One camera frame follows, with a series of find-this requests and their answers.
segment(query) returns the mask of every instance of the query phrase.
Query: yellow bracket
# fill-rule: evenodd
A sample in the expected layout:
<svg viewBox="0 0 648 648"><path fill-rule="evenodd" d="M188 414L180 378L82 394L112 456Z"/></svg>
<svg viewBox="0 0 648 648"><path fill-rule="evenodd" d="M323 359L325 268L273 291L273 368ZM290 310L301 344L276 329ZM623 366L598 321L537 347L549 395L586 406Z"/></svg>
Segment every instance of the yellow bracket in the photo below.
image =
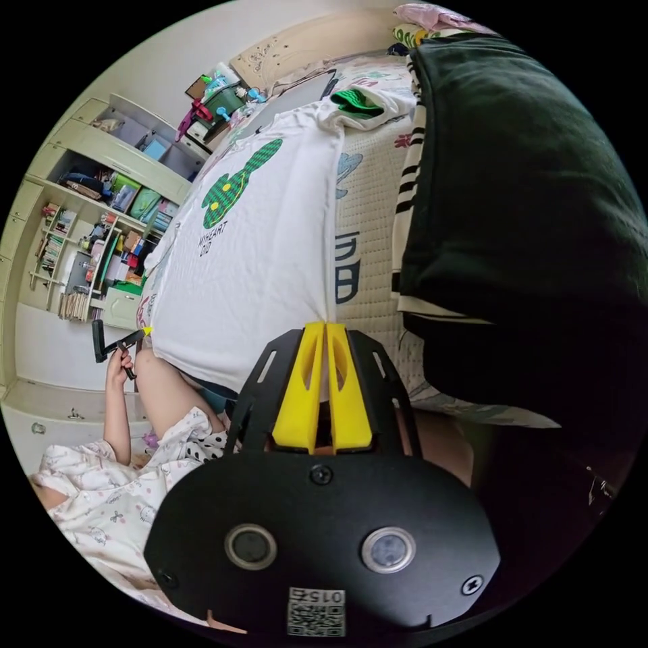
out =
<svg viewBox="0 0 648 648"><path fill-rule="evenodd" d="M365 450L372 433L344 324L327 324L333 450Z"/></svg>
<svg viewBox="0 0 648 648"><path fill-rule="evenodd" d="M286 394L272 432L282 448L315 451L326 324L306 324Z"/></svg>
<svg viewBox="0 0 648 648"><path fill-rule="evenodd" d="M314 454L317 441L324 341L329 365L333 450L365 450L372 433L343 324L306 324L273 439L281 448Z"/></svg>

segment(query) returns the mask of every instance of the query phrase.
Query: green cloth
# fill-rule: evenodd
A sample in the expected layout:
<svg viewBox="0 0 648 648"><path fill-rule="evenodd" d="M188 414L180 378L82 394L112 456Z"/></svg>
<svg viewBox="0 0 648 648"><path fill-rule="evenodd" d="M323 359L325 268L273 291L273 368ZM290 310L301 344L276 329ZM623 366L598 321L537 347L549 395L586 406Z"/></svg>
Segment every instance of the green cloth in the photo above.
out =
<svg viewBox="0 0 648 648"><path fill-rule="evenodd" d="M331 95L331 101L340 106L343 113L350 113L355 117L378 117L385 111L376 106L372 100L366 97L361 90L341 90Z"/></svg>

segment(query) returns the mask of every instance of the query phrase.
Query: wooden headboard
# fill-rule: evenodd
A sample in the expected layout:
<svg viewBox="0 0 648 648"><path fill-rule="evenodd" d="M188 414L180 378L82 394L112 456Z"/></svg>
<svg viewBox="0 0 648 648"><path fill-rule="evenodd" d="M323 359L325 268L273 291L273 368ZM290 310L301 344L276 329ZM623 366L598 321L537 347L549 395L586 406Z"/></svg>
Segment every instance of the wooden headboard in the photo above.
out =
<svg viewBox="0 0 648 648"><path fill-rule="evenodd" d="M235 56L229 64L251 88L275 81L316 61L387 50L399 23L391 9L343 11L293 25Z"/></svg>

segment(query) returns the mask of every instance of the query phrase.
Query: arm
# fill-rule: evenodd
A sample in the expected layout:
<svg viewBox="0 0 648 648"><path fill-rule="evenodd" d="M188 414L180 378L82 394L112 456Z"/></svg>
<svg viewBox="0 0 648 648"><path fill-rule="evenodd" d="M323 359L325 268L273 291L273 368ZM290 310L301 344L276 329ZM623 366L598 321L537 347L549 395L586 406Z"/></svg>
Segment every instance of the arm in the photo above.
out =
<svg viewBox="0 0 648 648"><path fill-rule="evenodd" d="M106 420L103 424L103 440L111 446L115 458L124 466L130 464L131 458L130 426L124 395L124 367L132 366L130 355L117 349L108 362L106 373Z"/></svg>
<svg viewBox="0 0 648 648"><path fill-rule="evenodd" d="M106 385L106 421L103 440L110 444L115 457L124 466L130 463L130 426L126 413L126 397L122 385Z"/></svg>

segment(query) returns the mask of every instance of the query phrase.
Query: green cactus print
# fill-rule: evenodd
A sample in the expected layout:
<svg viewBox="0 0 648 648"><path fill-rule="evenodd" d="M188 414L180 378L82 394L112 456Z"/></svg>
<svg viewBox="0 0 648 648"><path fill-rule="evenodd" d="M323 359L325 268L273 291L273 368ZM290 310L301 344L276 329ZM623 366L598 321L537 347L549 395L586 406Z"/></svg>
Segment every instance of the green cactus print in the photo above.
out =
<svg viewBox="0 0 648 648"><path fill-rule="evenodd" d="M201 207L207 208L202 226L210 230L225 218L227 212L236 204L245 187L250 182L253 171L260 169L281 148L283 140L273 140L262 146L232 177L228 173L222 175L207 192Z"/></svg>

